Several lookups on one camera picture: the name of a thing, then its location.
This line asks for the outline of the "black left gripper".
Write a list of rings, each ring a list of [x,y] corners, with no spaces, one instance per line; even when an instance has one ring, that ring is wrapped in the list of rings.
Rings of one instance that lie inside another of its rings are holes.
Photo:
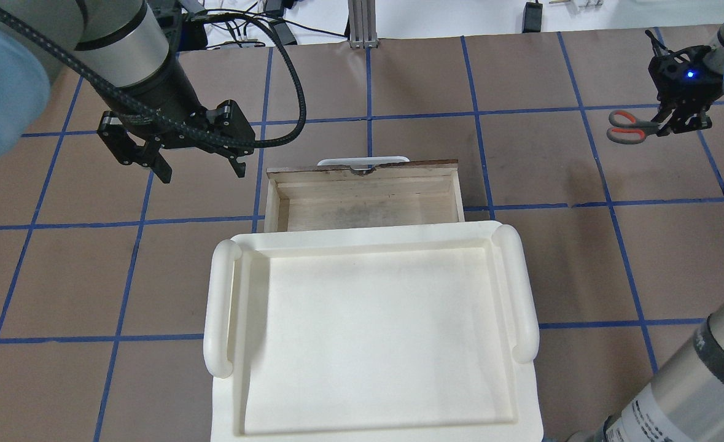
[[[170,118],[177,122],[185,122],[197,128],[207,125],[204,116],[206,109],[197,98],[192,83],[187,78],[179,60],[174,55],[168,55],[162,66],[148,78],[128,87],[120,88],[127,95],[140,101],[149,108],[152,108],[163,117]],[[107,95],[107,93],[96,90],[104,103],[119,118],[123,128],[143,140],[154,136],[165,138],[166,148],[196,147],[208,153],[215,153],[215,149],[204,142],[196,142],[193,137],[185,135],[185,139],[179,138],[179,132],[174,131],[170,126],[162,125],[145,115],[135,111],[126,104]],[[111,151],[119,163],[124,160],[129,163],[143,153],[144,149],[135,145],[129,135],[122,135],[121,129],[98,128],[98,136],[103,140],[104,145]],[[230,155],[230,165],[233,173],[238,178],[246,176],[246,162],[244,155]],[[160,154],[153,150],[147,154],[147,168],[155,174],[163,184],[170,184],[173,178],[173,169]]]

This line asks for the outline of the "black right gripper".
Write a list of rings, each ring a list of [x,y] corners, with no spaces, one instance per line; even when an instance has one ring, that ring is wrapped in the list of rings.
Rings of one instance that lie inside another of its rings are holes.
[[[656,136],[671,134],[673,114],[675,134],[710,128],[707,110],[723,96],[722,75],[705,64],[705,58],[712,53],[713,47],[694,45],[673,51],[660,42],[653,31],[648,29],[645,34],[653,49],[648,73],[659,101],[656,122],[660,127]]]

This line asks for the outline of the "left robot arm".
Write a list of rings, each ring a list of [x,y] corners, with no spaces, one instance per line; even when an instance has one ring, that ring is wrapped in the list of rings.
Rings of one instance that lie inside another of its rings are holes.
[[[163,120],[233,142],[254,132],[232,100],[205,108],[176,47],[148,1],[0,1],[0,156],[45,110],[61,68],[92,84],[108,110],[97,135],[121,165],[138,165],[168,184],[165,149],[197,148],[224,157],[236,176],[248,147],[214,144]]]

